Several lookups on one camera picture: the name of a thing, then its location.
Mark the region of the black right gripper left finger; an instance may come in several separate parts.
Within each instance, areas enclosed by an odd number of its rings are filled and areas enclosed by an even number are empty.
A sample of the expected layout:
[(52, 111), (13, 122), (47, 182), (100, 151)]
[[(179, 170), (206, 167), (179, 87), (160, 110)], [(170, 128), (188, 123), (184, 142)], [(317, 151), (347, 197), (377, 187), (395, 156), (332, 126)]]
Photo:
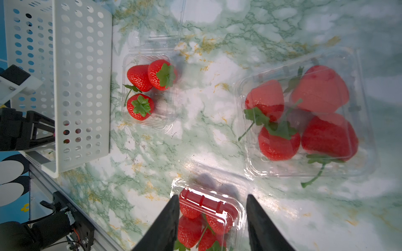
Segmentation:
[(133, 251), (173, 251), (178, 237), (180, 206), (174, 195)]

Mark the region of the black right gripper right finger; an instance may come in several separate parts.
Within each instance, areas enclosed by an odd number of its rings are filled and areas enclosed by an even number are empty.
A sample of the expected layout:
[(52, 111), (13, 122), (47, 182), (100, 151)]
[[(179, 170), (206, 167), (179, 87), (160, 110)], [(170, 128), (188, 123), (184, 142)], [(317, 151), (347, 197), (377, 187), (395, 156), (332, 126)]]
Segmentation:
[(252, 251), (295, 251), (251, 194), (247, 197), (246, 211)]

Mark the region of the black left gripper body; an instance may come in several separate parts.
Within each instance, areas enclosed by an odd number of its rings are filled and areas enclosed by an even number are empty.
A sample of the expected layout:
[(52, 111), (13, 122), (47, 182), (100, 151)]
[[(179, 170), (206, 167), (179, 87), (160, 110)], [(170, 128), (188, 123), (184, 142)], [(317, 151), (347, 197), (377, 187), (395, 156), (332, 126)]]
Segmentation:
[(12, 108), (1, 108), (1, 151), (29, 149), (28, 122), (23, 113)]

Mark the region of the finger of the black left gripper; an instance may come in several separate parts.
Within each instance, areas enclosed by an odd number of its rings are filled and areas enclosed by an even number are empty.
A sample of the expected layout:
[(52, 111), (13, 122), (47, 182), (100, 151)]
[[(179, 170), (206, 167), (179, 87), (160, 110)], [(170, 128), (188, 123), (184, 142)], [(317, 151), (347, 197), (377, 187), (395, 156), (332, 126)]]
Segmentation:
[(32, 124), (32, 132), (37, 133), (38, 129), (55, 133), (55, 121), (33, 110), (26, 114), (28, 123)]
[(23, 150), (31, 150), (40, 146), (49, 145), (54, 141), (55, 141), (55, 134), (40, 139), (27, 139), (25, 141), (25, 146), (23, 147)]

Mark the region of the white perforated plastic basket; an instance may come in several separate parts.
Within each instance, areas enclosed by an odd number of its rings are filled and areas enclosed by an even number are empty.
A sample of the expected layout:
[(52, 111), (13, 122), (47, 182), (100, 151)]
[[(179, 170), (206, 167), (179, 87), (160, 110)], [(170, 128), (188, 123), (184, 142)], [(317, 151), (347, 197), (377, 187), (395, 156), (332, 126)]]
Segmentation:
[(11, 107), (55, 122), (24, 156), (52, 178), (109, 153), (112, 15), (93, 1), (5, 1), (7, 62), (42, 81)]

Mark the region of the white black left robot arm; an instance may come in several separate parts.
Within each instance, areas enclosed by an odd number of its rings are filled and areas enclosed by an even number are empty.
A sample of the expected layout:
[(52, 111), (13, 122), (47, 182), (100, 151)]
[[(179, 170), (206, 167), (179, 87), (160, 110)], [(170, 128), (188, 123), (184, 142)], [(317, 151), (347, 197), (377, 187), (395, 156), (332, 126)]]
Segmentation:
[[(1, 151), (24, 151), (55, 141), (55, 122), (35, 111), (1, 108)], [(25, 223), (1, 224), (1, 246), (6, 251), (42, 251), (73, 232), (76, 220), (68, 209)]]

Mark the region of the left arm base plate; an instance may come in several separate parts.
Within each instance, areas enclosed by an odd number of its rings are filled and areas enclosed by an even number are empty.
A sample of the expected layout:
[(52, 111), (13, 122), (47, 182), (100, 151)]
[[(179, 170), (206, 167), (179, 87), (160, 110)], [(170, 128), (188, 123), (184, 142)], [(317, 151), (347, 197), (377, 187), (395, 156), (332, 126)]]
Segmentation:
[(76, 236), (73, 239), (84, 246), (83, 251), (90, 251), (94, 244), (94, 225), (61, 192), (56, 191), (53, 193), (53, 202), (57, 212), (65, 212), (73, 222), (71, 227)]

